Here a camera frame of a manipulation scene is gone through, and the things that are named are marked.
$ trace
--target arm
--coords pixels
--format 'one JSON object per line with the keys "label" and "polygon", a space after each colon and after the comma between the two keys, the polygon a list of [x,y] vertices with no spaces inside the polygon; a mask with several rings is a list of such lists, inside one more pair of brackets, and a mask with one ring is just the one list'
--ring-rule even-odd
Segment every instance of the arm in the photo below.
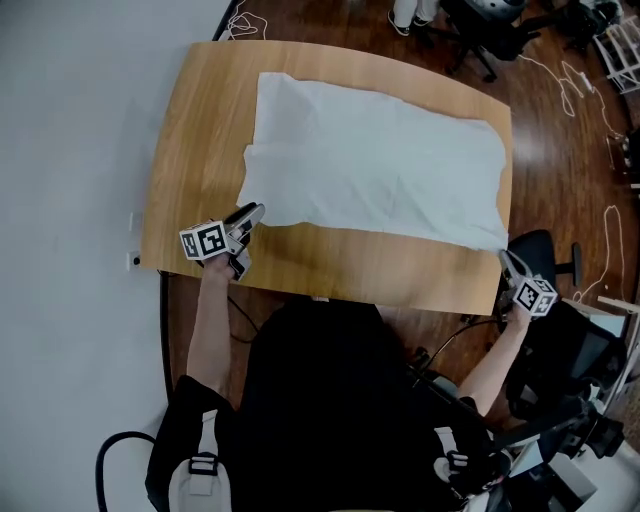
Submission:
{"label": "arm", "polygon": [[473,398],[478,412],[483,416],[489,412],[500,393],[509,368],[527,335],[529,321],[529,316],[518,306],[514,306],[509,313],[507,328],[460,385],[459,395]]}
{"label": "arm", "polygon": [[219,394],[231,365],[227,291],[234,272],[228,263],[229,255],[225,253],[204,264],[187,357],[187,375]]}

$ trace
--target white rack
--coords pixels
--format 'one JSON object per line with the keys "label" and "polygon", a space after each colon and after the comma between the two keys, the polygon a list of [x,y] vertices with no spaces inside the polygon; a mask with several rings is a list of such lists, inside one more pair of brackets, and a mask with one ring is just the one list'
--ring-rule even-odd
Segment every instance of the white rack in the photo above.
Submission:
{"label": "white rack", "polygon": [[637,16],[623,19],[593,38],[607,66],[607,78],[620,94],[640,89],[640,26]]}

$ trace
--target hand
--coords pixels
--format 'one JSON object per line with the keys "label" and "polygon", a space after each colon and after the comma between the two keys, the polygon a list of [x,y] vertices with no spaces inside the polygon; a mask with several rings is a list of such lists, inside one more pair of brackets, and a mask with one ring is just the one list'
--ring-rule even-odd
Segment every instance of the hand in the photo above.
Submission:
{"label": "hand", "polygon": [[204,261],[203,284],[227,286],[234,276],[235,271],[229,266],[229,253],[224,252]]}
{"label": "hand", "polygon": [[531,323],[531,317],[520,306],[514,304],[511,311],[507,313],[507,324],[518,331],[527,332],[529,329],[529,323]]}

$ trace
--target white cloth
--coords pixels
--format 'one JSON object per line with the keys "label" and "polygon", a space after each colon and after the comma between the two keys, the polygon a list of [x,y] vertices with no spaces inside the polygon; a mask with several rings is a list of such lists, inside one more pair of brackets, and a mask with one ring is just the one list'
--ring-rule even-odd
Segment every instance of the white cloth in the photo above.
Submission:
{"label": "white cloth", "polygon": [[505,150],[484,121],[435,114],[377,92],[261,73],[238,205],[262,222],[310,222],[497,251]]}
{"label": "white cloth", "polygon": [[393,22],[398,27],[408,27],[414,16],[433,21],[440,9],[440,0],[396,0],[393,4]]}

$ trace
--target white cable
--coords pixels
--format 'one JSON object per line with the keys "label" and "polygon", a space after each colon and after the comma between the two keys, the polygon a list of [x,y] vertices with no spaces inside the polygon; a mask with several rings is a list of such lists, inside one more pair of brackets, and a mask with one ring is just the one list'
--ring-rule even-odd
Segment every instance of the white cable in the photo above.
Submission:
{"label": "white cable", "polygon": [[553,79],[556,82],[558,82],[558,85],[560,85],[560,98],[562,98],[562,109],[564,110],[564,113],[567,114],[569,117],[575,117],[576,113],[575,113],[575,110],[573,109],[573,105],[572,105],[571,101],[569,100],[569,97],[567,96],[567,91],[565,89],[565,83],[567,83],[571,87],[573,87],[575,89],[575,91],[578,93],[578,96],[580,96],[581,99],[584,98],[584,94],[582,93],[582,91],[580,91],[578,86],[575,84],[575,82],[571,79],[571,76],[569,75],[568,70],[573,71],[573,73],[575,73],[577,76],[579,76],[582,79],[582,81],[584,82],[584,84],[587,87],[587,89],[589,89],[591,94],[596,94],[597,93],[598,96],[600,97],[600,102],[602,103],[602,110],[601,110],[602,119],[604,120],[604,124],[607,126],[609,131],[613,134],[613,136],[616,139],[620,139],[620,138],[623,137],[622,134],[618,133],[613,128],[611,128],[611,125],[609,124],[609,121],[607,120],[607,116],[605,114],[606,106],[604,104],[604,99],[602,98],[602,94],[600,94],[600,91],[598,90],[597,87],[595,87],[594,85],[591,84],[591,82],[589,82],[587,76],[584,73],[578,73],[578,71],[576,71],[573,68],[573,66],[571,66],[570,64],[567,64],[565,61],[562,61],[562,71],[564,73],[564,77],[563,78],[558,78],[554,74],[553,71],[551,71],[547,66],[545,66],[541,62],[538,62],[537,60],[531,59],[529,57],[525,57],[524,55],[518,55],[518,57],[520,57],[523,60],[528,60],[529,62],[533,62],[537,66],[540,66],[541,68],[544,68],[547,71],[547,73],[549,73],[553,77]]}
{"label": "white cable", "polygon": [[620,217],[620,211],[618,210],[618,207],[616,205],[609,205],[604,210],[604,214],[603,214],[603,218],[604,218],[604,236],[605,236],[605,240],[607,242],[607,258],[606,258],[605,264],[604,264],[604,272],[602,272],[602,275],[600,276],[600,279],[598,279],[597,281],[592,283],[584,292],[576,292],[576,293],[573,294],[573,300],[578,302],[578,303],[582,303],[582,299],[584,298],[584,296],[587,293],[589,293],[591,288],[593,288],[598,283],[601,283],[602,280],[604,279],[604,276],[609,271],[609,256],[610,256],[610,253],[611,253],[611,249],[609,247],[609,226],[607,225],[607,213],[609,213],[610,210],[615,210],[616,213],[618,214],[618,231],[619,231],[619,234],[620,234],[620,259],[622,260],[622,276],[620,278],[620,297],[622,298],[622,300],[624,302],[626,302],[624,300],[624,288],[623,288],[624,287],[624,243],[622,242],[622,218]]}
{"label": "white cable", "polygon": [[[260,16],[256,16],[251,12],[243,12],[242,14],[239,14],[240,6],[246,1],[247,0],[242,0],[241,2],[239,2],[238,5],[236,5],[236,12],[234,13],[233,16],[231,16],[231,18],[229,18],[229,23],[227,23],[227,31],[229,32],[229,37],[235,40],[236,37],[250,36],[252,34],[257,34],[258,27],[254,27],[249,21],[249,19],[247,18],[247,16],[251,16],[252,18],[256,18],[258,20],[264,21],[264,26],[262,27],[262,39],[266,40],[267,25],[269,25],[269,22],[267,20],[265,20],[264,18],[261,18]],[[233,33],[234,29],[240,30],[241,32],[239,33],[237,32],[234,34]]]}

